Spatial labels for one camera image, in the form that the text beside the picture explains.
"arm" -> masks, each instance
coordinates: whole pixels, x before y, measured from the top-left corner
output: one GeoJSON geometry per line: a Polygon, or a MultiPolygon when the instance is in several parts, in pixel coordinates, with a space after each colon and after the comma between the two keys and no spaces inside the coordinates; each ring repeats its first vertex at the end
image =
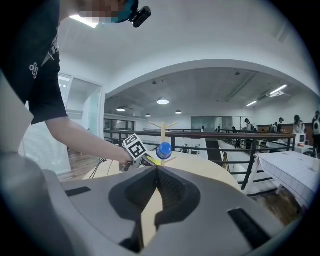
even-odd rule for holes
{"type": "Polygon", "coordinates": [[[75,151],[103,159],[115,160],[123,165],[132,161],[131,156],[125,149],[91,134],[68,117],[47,120],[45,124],[57,141],[75,151]]]}

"wooden floor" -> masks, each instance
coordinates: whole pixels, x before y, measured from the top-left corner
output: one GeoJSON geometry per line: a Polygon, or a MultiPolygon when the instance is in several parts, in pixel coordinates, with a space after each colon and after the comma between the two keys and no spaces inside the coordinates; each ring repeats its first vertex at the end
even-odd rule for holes
{"type": "Polygon", "coordinates": [[[285,187],[282,188],[279,195],[276,195],[274,192],[251,198],[259,205],[267,208],[285,226],[289,225],[301,216],[301,214],[298,213],[298,211],[300,212],[300,206],[293,195],[285,187]]]}
{"type": "Polygon", "coordinates": [[[98,157],[80,154],[73,150],[69,151],[68,154],[71,172],[58,175],[60,182],[82,180],[100,161],[98,157]]]}
{"type": "MultiPolygon", "coordinates": [[[[99,163],[99,158],[80,154],[75,151],[69,152],[69,160],[71,172],[59,175],[61,182],[74,180],[82,180],[84,176],[90,172],[99,163]]],[[[267,195],[259,195],[251,197],[259,205],[267,208],[274,216],[276,216],[285,226],[295,221],[300,215],[297,213],[299,206],[291,193],[283,188],[279,195],[271,193],[267,195]]]]}

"wooden table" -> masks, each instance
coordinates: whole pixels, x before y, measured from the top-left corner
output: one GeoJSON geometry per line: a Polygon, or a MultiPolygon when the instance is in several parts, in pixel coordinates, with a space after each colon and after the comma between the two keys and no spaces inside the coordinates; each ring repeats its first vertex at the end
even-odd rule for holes
{"type": "MultiPolygon", "coordinates": [[[[147,154],[155,159],[158,159],[155,151],[148,151],[147,154]]],[[[166,163],[166,167],[183,170],[199,176],[221,181],[241,191],[238,182],[233,178],[233,176],[214,162],[205,160],[196,155],[184,154],[179,152],[172,152],[171,159],[171,161],[166,163]]],[[[89,179],[93,172],[94,169],[91,170],[83,179],[89,179]]],[[[117,161],[108,160],[99,166],[94,175],[94,179],[118,175],[122,173],[123,172],[119,171],[119,163],[117,161]]],[[[149,201],[149,204],[146,206],[141,215],[142,233],[145,246],[151,241],[151,239],[157,232],[154,225],[155,216],[162,210],[162,198],[159,191],[156,190],[151,200],[149,201]]]]}

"black metal railing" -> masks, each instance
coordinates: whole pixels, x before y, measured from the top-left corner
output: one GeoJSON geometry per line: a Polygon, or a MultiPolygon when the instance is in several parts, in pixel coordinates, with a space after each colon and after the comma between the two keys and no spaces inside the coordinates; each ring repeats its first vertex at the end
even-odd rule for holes
{"type": "MultiPolygon", "coordinates": [[[[108,133],[118,134],[118,138],[111,138],[105,137],[110,142],[115,145],[122,146],[123,144],[123,135],[126,137],[129,135],[137,134],[139,136],[155,136],[161,137],[161,132],[157,131],[157,129],[152,129],[152,131],[125,131],[125,130],[111,130],[108,133]]],[[[183,149],[183,150],[195,150],[195,151],[218,151],[218,152],[244,152],[250,155],[249,161],[221,161],[221,160],[213,160],[212,162],[217,164],[248,164],[247,171],[244,172],[230,172],[231,175],[245,175],[243,181],[238,181],[241,185],[241,189],[244,190],[248,183],[250,174],[252,172],[253,164],[255,162],[255,154],[257,152],[266,152],[266,151],[278,151],[278,150],[295,150],[295,143],[296,143],[296,135],[292,133],[264,133],[264,132],[244,132],[239,131],[238,133],[216,133],[216,132],[183,132],[183,131],[167,131],[165,134],[166,137],[171,138],[171,147],[172,151],[174,152],[176,149],[183,149]],[[246,144],[240,143],[239,148],[235,149],[220,149],[220,148],[201,148],[201,147],[189,147],[189,146],[177,146],[176,145],[176,138],[190,138],[190,139],[218,139],[227,142],[235,146],[234,142],[237,141],[246,141],[246,144]],[[278,148],[269,148],[266,146],[259,145],[260,148],[257,148],[258,141],[268,141],[271,143],[277,143],[275,140],[283,139],[287,140],[287,145],[284,147],[278,148]]],[[[159,146],[157,143],[147,143],[143,142],[145,145],[150,146],[159,146]]],[[[257,179],[254,183],[263,182],[271,180],[271,178],[263,178],[257,179]]]]}
{"type": "MultiPolygon", "coordinates": [[[[167,132],[194,132],[194,133],[201,133],[201,129],[165,129],[167,132]]],[[[143,129],[144,132],[156,132],[161,131],[161,129],[143,129]]]]}

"person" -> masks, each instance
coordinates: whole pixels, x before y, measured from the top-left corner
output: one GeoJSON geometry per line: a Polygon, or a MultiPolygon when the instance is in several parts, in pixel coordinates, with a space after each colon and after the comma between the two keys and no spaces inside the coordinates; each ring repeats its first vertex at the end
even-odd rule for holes
{"type": "Polygon", "coordinates": [[[284,119],[282,117],[279,118],[279,124],[277,125],[277,132],[278,133],[285,133],[286,131],[282,127],[282,123],[284,122],[284,119]]]}
{"type": "Polygon", "coordinates": [[[1,42],[5,50],[0,58],[0,68],[12,89],[23,104],[29,103],[34,116],[32,125],[45,122],[53,138],[67,147],[122,165],[133,161],[125,149],[104,141],[69,119],[59,88],[57,37],[60,23],[69,16],[113,19],[122,13],[126,2],[33,0],[12,3],[8,10],[22,11],[14,12],[15,21],[9,22],[2,32],[6,39],[1,42]]]}
{"type": "Polygon", "coordinates": [[[297,114],[294,116],[293,133],[294,134],[304,134],[306,126],[304,122],[300,119],[297,114]]]}
{"type": "Polygon", "coordinates": [[[278,132],[278,123],[277,122],[275,122],[272,125],[270,132],[273,133],[273,134],[278,132]]]}
{"type": "MultiPolygon", "coordinates": [[[[237,132],[237,129],[236,129],[236,127],[232,127],[232,132],[234,133],[234,134],[237,134],[238,132],[237,132]]],[[[234,145],[234,148],[235,149],[237,149],[237,148],[239,148],[240,149],[240,139],[236,139],[235,140],[235,145],[234,145]]]]}
{"type": "Polygon", "coordinates": [[[246,127],[245,127],[245,128],[243,128],[242,130],[245,130],[245,131],[251,132],[251,123],[250,123],[249,119],[248,119],[248,118],[246,118],[246,119],[244,120],[244,122],[246,123],[246,127]]]}
{"type": "Polygon", "coordinates": [[[313,148],[317,153],[320,153],[320,111],[315,112],[315,116],[312,119],[312,136],[313,136],[313,148]]]}
{"type": "MultiPolygon", "coordinates": [[[[243,131],[247,131],[247,132],[251,132],[251,123],[250,123],[249,119],[246,118],[244,120],[244,122],[246,123],[246,127],[244,127],[242,130],[243,131]]],[[[247,150],[251,149],[251,142],[252,142],[251,139],[246,139],[245,140],[245,149],[247,149],[247,150]]]]}

